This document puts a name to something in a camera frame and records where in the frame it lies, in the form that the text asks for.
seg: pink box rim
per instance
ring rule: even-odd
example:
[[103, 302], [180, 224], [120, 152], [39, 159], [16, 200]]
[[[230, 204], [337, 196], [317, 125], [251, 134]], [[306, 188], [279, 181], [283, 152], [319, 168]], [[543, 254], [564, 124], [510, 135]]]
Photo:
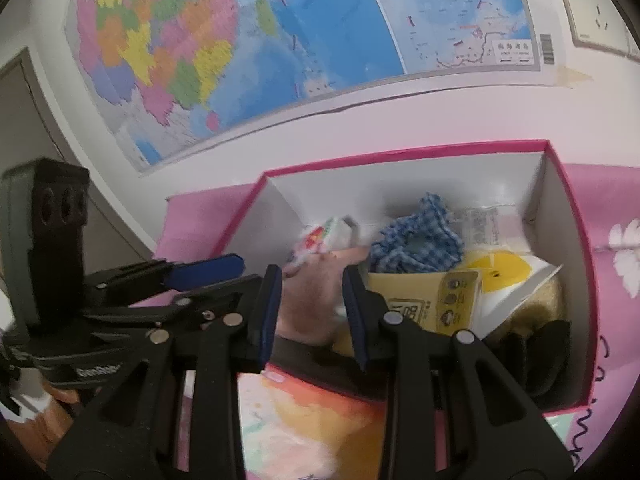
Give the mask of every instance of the pink box rim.
[[222, 236], [216, 243], [212, 251], [212, 256], [222, 254], [231, 238], [238, 230], [242, 219], [254, 204], [261, 190], [267, 183], [269, 178], [283, 176], [292, 173], [302, 173], [305, 171], [334, 170], [336, 168], [348, 168], [352, 166], [366, 166], [368, 164], [379, 164], [381, 162], [400, 162], [402, 160], [418, 160], [422, 158], [440, 158], [446, 156], [463, 156], [463, 155], [487, 155], [491, 153], [535, 153], [543, 152], [548, 156], [551, 163], [556, 168], [558, 175], [562, 181], [564, 192], [569, 197], [572, 212], [576, 219], [578, 233], [580, 235], [580, 243], [582, 245], [582, 255], [587, 269], [587, 280], [589, 284], [589, 297], [591, 304], [590, 312], [590, 341], [592, 344], [588, 347], [587, 370], [591, 370], [590, 374], [585, 374], [584, 384], [582, 386], [583, 394], [576, 404], [569, 406], [563, 410], [545, 413], [546, 416], [562, 415], [583, 410], [591, 402], [593, 397], [593, 388], [595, 386], [595, 361], [596, 361], [596, 342], [599, 334], [598, 328], [598, 290], [595, 275], [595, 267], [589, 239], [585, 228], [583, 215], [580, 211], [578, 203], [575, 199], [575, 193], [572, 185], [567, 177], [564, 166], [560, 161], [556, 150], [553, 149], [548, 139], [531, 139], [531, 140], [490, 140], [486, 142], [470, 142], [466, 144], [443, 144], [439, 146], [423, 146], [420, 148], [408, 148], [404, 150], [395, 150], [390, 152], [364, 153], [362, 155], [345, 156], [341, 158], [332, 158], [328, 160], [320, 160], [317, 162], [308, 162], [297, 166], [288, 166], [277, 170], [265, 171], [253, 186], [252, 190], [244, 199], [238, 211], [232, 216], [228, 225], [224, 229]]

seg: metal screw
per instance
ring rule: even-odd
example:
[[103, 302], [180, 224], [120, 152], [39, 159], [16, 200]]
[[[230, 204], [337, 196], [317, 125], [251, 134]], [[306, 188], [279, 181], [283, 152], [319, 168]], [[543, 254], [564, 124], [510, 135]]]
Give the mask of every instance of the metal screw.
[[238, 314], [237, 312], [230, 312], [225, 317], [223, 317], [222, 321], [227, 326], [238, 326], [244, 321], [242, 314]]
[[166, 342], [169, 339], [169, 333], [166, 330], [154, 330], [150, 335], [149, 339], [154, 345], [159, 345]]
[[473, 341], [476, 340], [476, 336], [474, 336], [473, 332], [469, 332], [469, 330], [460, 330], [456, 334], [456, 339], [463, 345], [470, 345]]
[[387, 312], [382, 319], [384, 319], [385, 323], [389, 325], [399, 325], [404, 321], [404, 317], [402, 316], [402, 314], [394, 311]]

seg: food package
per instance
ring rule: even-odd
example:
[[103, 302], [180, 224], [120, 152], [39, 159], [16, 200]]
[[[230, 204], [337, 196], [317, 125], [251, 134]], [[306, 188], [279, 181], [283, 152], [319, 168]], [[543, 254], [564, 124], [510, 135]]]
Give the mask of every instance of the food package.
[[462, 238], [467, 251], [532, 253], [522, 218], [514, 205], [458, 210], [450, 215], [450, 225]]
[[482, 274], [482, 296], [471, 330], [484, 338], [555, 276], [560, 267], [532, 254], [471, 251], [459, 269], [475, 269]]
[[420, 274], [369, 273], [368, 289], [384, 296], [389, 310], [423, 329], [452, 335], [474, 322], [481, 287], [475, 270]]
[[331, 217], [323, 224], [309, 226], [293, 247], [287, 267], [299, 267], [310, 254], [348, 249], [352, 238], [353, 229], [342, 218]]

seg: barcode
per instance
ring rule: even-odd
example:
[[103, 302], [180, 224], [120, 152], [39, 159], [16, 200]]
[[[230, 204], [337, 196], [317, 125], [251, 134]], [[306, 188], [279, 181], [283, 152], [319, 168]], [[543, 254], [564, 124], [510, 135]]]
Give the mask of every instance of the barcode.
[[551, 43], [551, 34], [540, 34], [540, 45], [542, 46], [542, 60], [545, 65], [553, 65], [554, 46]]

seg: map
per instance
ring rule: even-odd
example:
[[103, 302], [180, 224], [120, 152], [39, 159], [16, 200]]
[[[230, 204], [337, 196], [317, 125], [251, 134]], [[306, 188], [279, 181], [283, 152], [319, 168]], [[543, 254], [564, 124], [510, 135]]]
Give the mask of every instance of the map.
[[140, 171], [336, 92], [538, 63], [523, 0], [71, 0], [65, 31]]

